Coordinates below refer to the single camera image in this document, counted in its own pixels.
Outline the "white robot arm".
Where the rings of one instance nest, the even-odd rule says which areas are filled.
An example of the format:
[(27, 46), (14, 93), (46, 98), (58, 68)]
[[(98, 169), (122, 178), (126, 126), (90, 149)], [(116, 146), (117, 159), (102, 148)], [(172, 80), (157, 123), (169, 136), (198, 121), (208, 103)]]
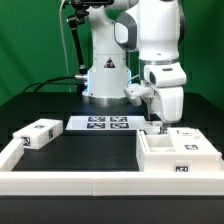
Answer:
[(183, 111), (186, 74), (178, 62), (184, 15), (179, 0), (131, 0), (114, 21), (90, 8), (93, 65), (84, 99), (108, 105), (129, 100), (147, 105), (165, 130)]

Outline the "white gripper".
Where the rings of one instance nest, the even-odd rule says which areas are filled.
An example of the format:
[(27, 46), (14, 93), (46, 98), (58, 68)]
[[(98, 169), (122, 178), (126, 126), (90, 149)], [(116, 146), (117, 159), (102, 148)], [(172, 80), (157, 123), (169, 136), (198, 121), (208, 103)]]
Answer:
[(146, 65), (144, 79), (153, 92), (148, 106), (149, 113), (156, 114), (161, 119), (161, 134), (167, 134), (171, 123), (178, 122), (182, 117), (186, 74), (179, 62)]

